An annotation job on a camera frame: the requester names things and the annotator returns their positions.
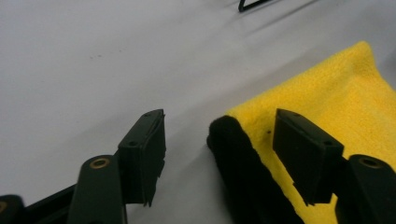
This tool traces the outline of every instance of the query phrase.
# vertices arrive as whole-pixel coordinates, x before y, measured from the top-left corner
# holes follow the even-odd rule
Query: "black fabric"
[[[289,200],[252,147],[237,119],[224,116],[209,127],[207,144],[232,200],[238,223],[300,224]]]

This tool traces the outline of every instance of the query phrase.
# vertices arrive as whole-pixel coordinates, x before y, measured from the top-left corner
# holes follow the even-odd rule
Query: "white surface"
[[[396,1],[1,0],[0,195],[34,203],[166,113],[166,164],[130,223],[232,223],[205,146],[223,112],[360,40],[396,86]]]

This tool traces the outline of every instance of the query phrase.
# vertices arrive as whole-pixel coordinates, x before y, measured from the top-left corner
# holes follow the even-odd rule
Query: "metal rivet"
[[[382,167],[382,164],[380,164],[377,161],[372,160],[370,158],[360,158],[359,162],[365,166],[368,166],[368,167],[374,168],[374,169],[379,169]]]
[[[92,169],[101,169],[110,164],[110,160],[106,158],[99,158],[90,163]]]
[[[0,213],[2,213],[7,208],[6,202],[0,202]]]

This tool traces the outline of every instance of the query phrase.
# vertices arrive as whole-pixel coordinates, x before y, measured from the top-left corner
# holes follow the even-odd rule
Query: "black plastic part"
[[[5,195],[0,197],[0,223],[26,223],[26,211],[20,196]]]
[[[333,171],[344,160],[341,143],[300,114],[278,109],[273,148],[305,203],[330,202]]]
[[[73,185],[26,207],[30,223],[66,223],[74,189],[75,186]]]
[[[396,174],[385,162],[353,155],[337,185],[339,224],[396,223]]]
[[[165,157],[162,109],[144,114],[119,144],[121,183],[126,203],[151,205]]]
[[[254,7],[256,7],[256,6],[259,6],[259,5],[261,5],[261,4],[274,2],[274,1],[276,1],[276,0],[259,0],[259,1],[257,1],[257,2],[254,2],[254,3],[249,4],[249,5],[247,5],[247,6],[245,6],[245,1],[246,1],[246,0],[241,0],[241,1],[239,2],[239,6],[238,6],[239,12],[244,12],[244,11],[246,11],[246,10],[249,10],[249,9],[251,9],[251,8],[254,8]]]
[[[81,166],[67,223],[126,223],[119,165],[114,156],[94,157]]]

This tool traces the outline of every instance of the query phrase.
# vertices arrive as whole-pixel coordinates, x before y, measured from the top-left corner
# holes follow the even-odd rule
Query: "yellow microfiber towel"
[[[299,113],[345,146],[396,168],[396,93],[380,76],[370,46],[360,42],[283,84],[230,109],[251,145],[307,224],[337,223],[334,205],[305,205],[273,151],[276,109]]]

